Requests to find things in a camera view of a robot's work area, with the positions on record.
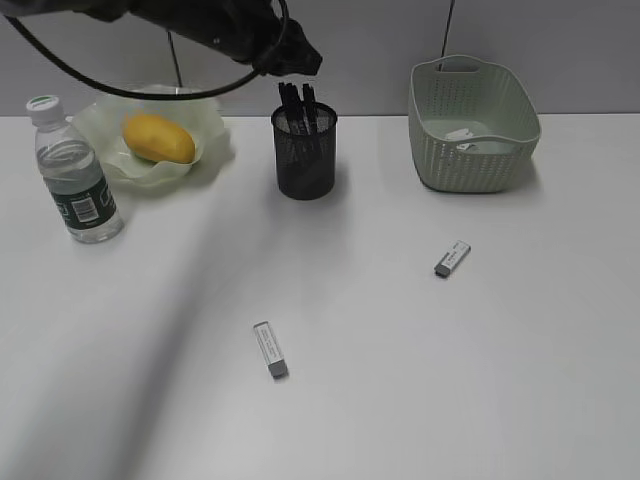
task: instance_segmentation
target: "pen holder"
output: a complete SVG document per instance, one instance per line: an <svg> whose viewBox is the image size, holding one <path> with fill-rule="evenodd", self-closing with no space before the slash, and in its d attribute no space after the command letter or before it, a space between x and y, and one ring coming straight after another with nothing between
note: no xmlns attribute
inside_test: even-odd
<svg viewBox="0 0 640 480"><path fill-rule="evenodd" d="M336 171L336 124L338 115L327 105L314 104L317 122L297 122L306 133L291 131L284 107L271 115L276 149L278 188L295 200L313 200L331 191Z"/></svg>

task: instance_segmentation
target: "mango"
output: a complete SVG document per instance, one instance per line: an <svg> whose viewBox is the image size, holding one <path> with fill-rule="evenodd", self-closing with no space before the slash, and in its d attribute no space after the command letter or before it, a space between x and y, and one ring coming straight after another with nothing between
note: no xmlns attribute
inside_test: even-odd
<svg viewBox="0 0 640 480"><path fill-rule="evenodd" d="M152 162L191 163L196 155L189 132L161 115L127 118L122 136L133 153Z"/></svg>

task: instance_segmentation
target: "bottle label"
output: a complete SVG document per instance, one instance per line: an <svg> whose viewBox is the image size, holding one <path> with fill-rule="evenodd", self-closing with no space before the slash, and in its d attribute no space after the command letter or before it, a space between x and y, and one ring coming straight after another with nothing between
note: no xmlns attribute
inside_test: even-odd
<svg viewBox="0 0 640 480"><path fill-rule="evenodd" d="M99 227L116 213L116 202L104 175L98 183L84 192L71 195L52 192L51 196L67 227L75 230Z"/></svg>

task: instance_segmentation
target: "storage basket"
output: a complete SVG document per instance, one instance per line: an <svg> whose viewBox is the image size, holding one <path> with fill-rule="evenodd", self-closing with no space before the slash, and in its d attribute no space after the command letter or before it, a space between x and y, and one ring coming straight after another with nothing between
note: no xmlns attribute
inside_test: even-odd
<svg viewBox="0 0 640 480"><path fill-rule="evenodd" d="M472 138L448 137L465 129ZM540 122L510 70L451 55L413 68L409 137L416 170L428 187L498 192L531 158Z"/></svg>

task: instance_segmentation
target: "water bottle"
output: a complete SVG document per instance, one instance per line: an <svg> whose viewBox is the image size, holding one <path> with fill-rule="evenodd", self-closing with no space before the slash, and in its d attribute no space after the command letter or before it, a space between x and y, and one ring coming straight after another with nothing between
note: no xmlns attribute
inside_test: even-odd
<svg viewBox="0 0 640 480"><path fill-rule="evenodd" d="M38 169L67 229L79 242L98 243L117 235L124 223L91 145L67 122L58 97L27 103L36 133Z"/></svg>

